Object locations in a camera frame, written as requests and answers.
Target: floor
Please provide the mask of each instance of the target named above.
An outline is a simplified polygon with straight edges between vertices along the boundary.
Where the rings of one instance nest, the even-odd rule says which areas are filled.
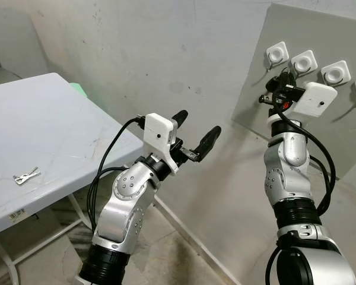
[[[102,179],[98,191],[98,209],[108,199],[112,182],[113,175]],[[83,209],[86,191],[84,188],[75,194]],[[76,218],[68,199],[63,199],[0,233],[0,241],[9,254],[15,257]],[[90,230],[80,224],[17,266],[21,285],[71,284],[80,269],[81,260],[87,256],[90,242]],[[5,265],[0,260],[0,285],[10,284]],[[165,217],[150,206],[145,214],[144,227],[135,253],[126,267],[123,285],[131,284],[222,285],[224,282]]]

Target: metal ring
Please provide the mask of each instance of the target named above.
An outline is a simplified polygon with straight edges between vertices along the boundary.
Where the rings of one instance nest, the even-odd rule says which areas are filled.
[[[271,61],[271,58],[269,57],[271,55],[271,53],[269,52],[268,53],[268,60],[269,60],[269,62],[271,63],[271,66],[269,66],[269,68],[267,69],[267,71],[269,72],[271,69],[272,69],[272,67],[273,67],[273,62]],[[279,61],[279,62],[276,62],[276,63],[274,63],[274,65],[277,65],[277,64],[279,64],[281,61],[283,61],[284,60],[284,58],[281,58],[281,60]]]
[[[285,67],[281,70],[281,73],[283,73],[283,72],[285,71],[285,69],[288,69],[288,70],[289,70],[289,72],[290,72],[289,67],[288,67],[288,66],[285,66]]]
[[[297,62],[294,62],[293,67],[294,67],[294,70],[297,72],[297,77],[299,77],[300,74],[305,74],[306,72],[308,72],[308,71],[311,69],[311,67],[309,66],[309,68],[308,68],[307,70],[305,70],[305,71],[303,71],[303,72],[299,72],[299,71],[297,71],[297,69],[295,68],[295,64],[296,64],[296,63],[297,63]]]
[[[342,79],[340,79],[338,82],[336,82],[336,83],[330,83],[330,82],[328,82],[327,79],[326,79],[326,74],[327,74],[327,72],[325,72],[325,73],[323,74],[323,79],[324,79],[325,82],[328,83],[328,85],[337,85],[337,84],[339,84],[340,82],[342,82],[343,79],[344,79],[344,77],[342,77]]]

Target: table leg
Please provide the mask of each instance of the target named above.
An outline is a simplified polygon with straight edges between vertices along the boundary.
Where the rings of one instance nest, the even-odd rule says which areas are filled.
[[[7,265],[9,269],[9,276],[11,277],[12,284],[19,285],[16,266],[13,263],[12,259],[9,257],[8,253],[2,247],[1,243],[0,243],[0,257],[2,258],[3,262]]]
[[[85,224],[86,227],[88,227],[89,229],[91,229],[91,223],[90,221],[88,221],[88,219],[85,217],[85,215],[83,214],[83,211],[81,209],[81,207],[78,204],[77,199],[75,199],[74,194],[70,194],[69,195],[69,200],[73,206],[73,208],[75,209],[75,211],[77,212],[79,218],[82,220],[82,222]]]

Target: robotic arm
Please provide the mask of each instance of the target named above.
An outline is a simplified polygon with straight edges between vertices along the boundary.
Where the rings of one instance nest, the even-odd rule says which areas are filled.
[[[120,173],[94,231],[92,246],[75,285],[121,285],[125,267],[142,229],[144,213],[161,182],[175,175],[187,160],[200,162],[213,148],[221,128],[216,126],[194,150],[184,148],[177,128],[187,117],[183,110],[166,119],[152,113],[139,118],[144,129],[145,157]]]
[[[261,96],[259,102],[274,107],[269,109],[272,138],[264,155],[265,192],[279,230],[278,247],[268,262],[265,283],[270,284],[270,269],[280,252],[277,259],[280,285],[356,285],[351,266],[319,218],[328,208],[332,189],[328,189],[322,206],[315,207],[307,177],[310,161],[307,139],[313,136],[300,128],[311,118],[319,117],[337,91],[318,83],[298,88],[289,72],[271,79],[266,88],[272,99]]]

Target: white wall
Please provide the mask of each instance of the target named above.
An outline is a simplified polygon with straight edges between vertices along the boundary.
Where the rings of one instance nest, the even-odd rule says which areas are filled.
[[[277,2],[356,18],[352,0]],[[187,147],[196,146],[212,126],[222,127],[205,161],[184,165],[158,195],[236,279],[262,284],[276,232],[263,190],[266,141],[230,117],[271,1],[27,3],[23,9],[50,69],[81,83],[118,121],[137,113],[170,116],[187,109],[190,115],[179,132]],[[320,173],[312,170],[311,179],[319,185],[313,188],[319,199]],[[356,272],[356,188],[338,182],[323,221]]]
[[[26,1],[0,1],[0,64],[22,78],[47,73]]]

